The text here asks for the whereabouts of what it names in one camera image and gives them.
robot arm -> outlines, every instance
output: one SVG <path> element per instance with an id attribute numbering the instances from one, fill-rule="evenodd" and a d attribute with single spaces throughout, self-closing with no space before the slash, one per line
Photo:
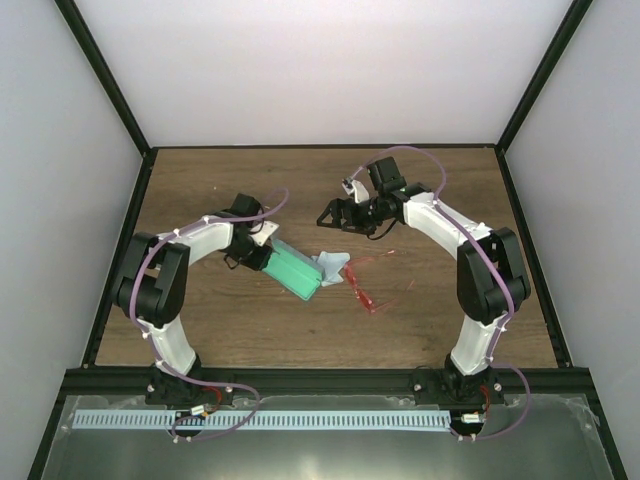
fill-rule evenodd
<path id="1" fill-rule="evenodd" d="M 392 157 L 378 160 L 368 168 L 378 196 L 370 198 L 362 183 L 346 179 L 343 188 L 350 198 L 331 201 L 317 224 L 370 237 L 384 221 L 393 219 L 432 238 L 457 260 L 457 295 L 465 318 L 445 369 L 451 371 L 447 380 L 450 390 L 460 393 L 465 384 L 482 377 L 488 367 L 487 350 L 507 310 L 506 299 L 478 252 L 437 211 L 434 193 L 429 188 L 407 185 Z M 531 288 L 515 234 L 507 228 L 495 231 L 484 223 L 473 222 L 441 200 L 438 206 L 461 224 L 491 261 L 498 264 L 498 272 L 517 310 Z"/>
<path id="2" fill-rule="evenodd" d="M 278 225 L 266 220 L 255 228 L 251 222 L 215 223 L 221 217 L 257 215 L 260 208 L 253 197 L 238 195 L 230 209 L 205 215 L 200 227 L 169 241 L 150 265 L 156 275 L 146 274 L 143 278 L 136 301 L 138 321 L 147 327 L 163 360 L 178 373 L 187 375 L 197 361 L 179 313 L 184 303 L 188 267 L 220 251 L 225 253 L 225 262 L 230 268 L 244 265 L 262 270 L 272 252 L 266 242 Z M 143 259 L 167 235 L 169 233 L 157 236 L 138 233 L 133 236 L 112 291 L 114 303 L 125 315 L 129 313 L 133 282 Z"/>

white cable tray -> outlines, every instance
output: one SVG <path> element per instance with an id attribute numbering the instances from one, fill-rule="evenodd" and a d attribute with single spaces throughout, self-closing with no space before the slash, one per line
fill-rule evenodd
<path id="1" fill-rule="evenodd" d="M 206 419 L 188 419 L 177 430 L 226 430 L 247 415 L 218 411 Z M 72 428 L 84 430 L 166 430 L 175 410 L 77 410 Z M 448 411 L 259 411 L 242 430 L 403 430 L 448 432 Z"/>

white wall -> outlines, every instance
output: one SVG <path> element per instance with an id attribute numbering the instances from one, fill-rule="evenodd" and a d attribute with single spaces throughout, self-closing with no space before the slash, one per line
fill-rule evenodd
<path id="1" fill-rule="evenodd" d="M 152 145 L 496 142 L 570 0 L 78 0 Z"/>
<path id="2" fill-rule="evenodd" d="M 77 367 L 140 158 L 52 0 L 0 2 L 0 478 Z"/>
<path id="3" fill-rule="evenodd" d="M 593 2 L 507 152 L 572 357 L 640 478 L 640 3 Z"/>

brown wood surface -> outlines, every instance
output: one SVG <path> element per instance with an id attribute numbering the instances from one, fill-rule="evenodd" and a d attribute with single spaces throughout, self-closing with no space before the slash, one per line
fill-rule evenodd
<path id="1" fill-rule="evenodd" d="M 397 301 L 368 314 L 346 283 L 321 288 L 304 302 L 261 272 L 229 270 L 214 253 L 189 272 L 182 321 L 203 364 L 254 367 L 441 366 L 454 346 L 463 313 L 456 299 L 454 261 L 435 242 L 398 225 L 383 240 L 320 228 L 329 200 L 344 197 L 340 180 L 376 150 L 219 149 L 160 151 L 137 231 L 159 233 L 227 208 L 243 192 L 258 199 L 286 186 L 291 199 L 273 217 L 280 238 L 306 255 L 321 250 L 352 258 L 394 249 L 355 272 L 374 300 Z M 441 149 L 448 173 L 442 199 L 469 218 L 516 231 L 491 149 Z M 437 168 L 421 156 L 394 156 L 409 182 L 435 188 Z M 366 174 L 363 175 L 369 185 Z M 407 286 L 413 281 L 410 290 Z M 139 365 L 152 360 L 140 333 L 112 309 L 98 361 Z M 503 335 L 496 360 L 522 367 L 553 367 L 554 356 L 535 292 Z"/>

green rectangular block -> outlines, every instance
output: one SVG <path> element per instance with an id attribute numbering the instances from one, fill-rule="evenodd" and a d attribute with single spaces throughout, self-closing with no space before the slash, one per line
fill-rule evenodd
<path id="1" fill-rule="evenodd" d="M 309 300 L 322 283 L 324 268 L 282 240 L 274 238 L 271 245 L 273 253 L 262 271 L 303 300 Z"/>

